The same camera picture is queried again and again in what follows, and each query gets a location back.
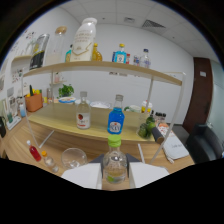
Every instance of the white bottle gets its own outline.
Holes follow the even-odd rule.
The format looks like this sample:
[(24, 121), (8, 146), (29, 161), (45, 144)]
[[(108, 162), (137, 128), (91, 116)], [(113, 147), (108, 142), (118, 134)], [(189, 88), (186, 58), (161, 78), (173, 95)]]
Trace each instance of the white bottle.
[(150, 58), (148, 56), (149, 50), (148, 49), (144, 49), (143, 52), (144, 52), (144, 55), (142, 55), (141, 58), (140, 58), (140, 67), (150, 68), (151, 60), (150, 60)]
[(91, 107), (86, 102), (87, 92), (80, 92), (81, 102), (76, 108), (76, 123), (80, 129), (90, 128)]
[(95, 18), (86, 18), (75, 34), (70, 62), (91, 61), (96, 36)]
[(44, 163), (45, 165), (53, 172), (57, 173), (59, 168), (57, 164), (54, 162), (53, 158), (48, 156), (46, 151), (42, 151), (42, 156), (44, 157)]

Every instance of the wooden shelf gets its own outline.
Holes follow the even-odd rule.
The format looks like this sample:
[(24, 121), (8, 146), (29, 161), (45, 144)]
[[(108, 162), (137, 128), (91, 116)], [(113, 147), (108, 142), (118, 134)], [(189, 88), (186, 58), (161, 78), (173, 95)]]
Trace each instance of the wooden shelf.
[(54, 82), (53, 85), (61, 84), (61, 83), (64, 83), (64, 82), (67, 82), (67, 81), (64, 80), (64, 81)]
[[(91, 127), (81, 130), (76, 126), (76, 106), (52, 103), (29, 116), (29, 121), (61, 133), (89, 139), (107, 141), (108, 116), (111, 109), (91, 108)], [(121, 135), (123, 143), (155, 143), (154, 137), (145, 140), (136, 134), (139, 114), (124, 111), (125, 120)]]
[(28, 60), (28, 59), (31, 59), (31, 58), (32, 58), (32, 55), (22, 55), (22, 56), (17, 56), (17, 57), (15, 57), (15, 58), (12, 60), (12, 63), (13, 63), (13, 62), (16, 62), (16, 61)]
[(66, 62), (59, 63), (55, 65), (48, 65), (41, 68), (33, 69), (28, 73), (24, 74), (24, 77), (38, 75), (38, 74), (48, 74), (52, 72), (66, 72), (66, 71), (106, 71), (106, 72), (118, 72), (129, 75), (137, 75), (140, 77), (153, 79), (155, 81), (170, 83), (174, 85), (181, 86), (182, 81), (171, 77), (167, 74), (137, 67), (134, 65), (115, 63), (115, 62), (107, 62), (107, 61), (76, 61), (76, 62)]

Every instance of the cup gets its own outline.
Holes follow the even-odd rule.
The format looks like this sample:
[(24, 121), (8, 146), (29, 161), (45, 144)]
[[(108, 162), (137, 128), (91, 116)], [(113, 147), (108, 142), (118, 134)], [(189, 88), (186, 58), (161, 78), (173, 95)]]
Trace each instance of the cup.
[(125, 107), (124, 111), (126, 111), (126, 110), (129, 110), (131, 112), (141, 113), (141, 108), (136, 105), (131, 105), (131, 106)]

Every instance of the glass cup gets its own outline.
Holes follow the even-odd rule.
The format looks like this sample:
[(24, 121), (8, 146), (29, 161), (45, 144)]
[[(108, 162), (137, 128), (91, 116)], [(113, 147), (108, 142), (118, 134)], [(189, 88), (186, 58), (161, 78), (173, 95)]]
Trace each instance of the glass cup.
[(74, 169), (87, 164), (87, 156), (78, 148), (68, 148), (61, 155), (62, 165), (66, 169)]

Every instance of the glass bottle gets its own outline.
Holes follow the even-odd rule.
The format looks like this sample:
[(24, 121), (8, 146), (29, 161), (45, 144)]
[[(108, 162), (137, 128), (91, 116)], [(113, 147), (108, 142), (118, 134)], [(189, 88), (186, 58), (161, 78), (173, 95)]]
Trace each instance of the glass bottle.
[(39, 154), (39, 152), (37, 151), (37, 149), (34, 146), (31, 145), (30, 140), (28, 140), (26, 143), (29, 146), (29, 150), (30, 150), (30, 153), (33, 156), (33, 158), (37, 162), (39, 162), (41, 160), (41, 155)]
[(90, 128), (91, 124), (91, 107), (86, 102), (87, 92), (80, 92), (81, 102), (76, 109), (76, 123), (80, 129)]
[(52, 65), (61, 62), (66, 31), (66, 26), (60, 26), (55, 30), (55, 35), (49, 40), (45, 65)]
[(45, 165), (53, 172), (57, 173), (59, 168), (57, 164), (54, 162), (53, 158), (51, 156), (47, 155), (46, 151), (42, 151), (42, 156), (44, 157), (44, 163)]
[(115, 53), (114, 62), (117, 63), (126, 63), (127, 54), (124, 51), (124, 44), (120, 44), (120, 50)]
[(142, 55), (141, 58), (140, 58), (140, 67), (150, 68), (151, 60), (148, 56), (149, 50), (144, 49), (143, 52), (144, 52), (144, 55)]
[(122, 95), (116, 95), (113, 110), (109, 113), (107, 131), (110, 134), (120, 134), (124, 123), (124, 113), (122, 112)]
[(111, 184), (119, 184), (125, 180), (127, 170), (126, 155), (120, 151), (120, 135), (109, 135), (108, 145), (109, 152), (103, 158), (105, 178)]
[(102, 54), (97, 50), (98, 44), (95, 43), (93, 47), (92, 61), (102, 61)]

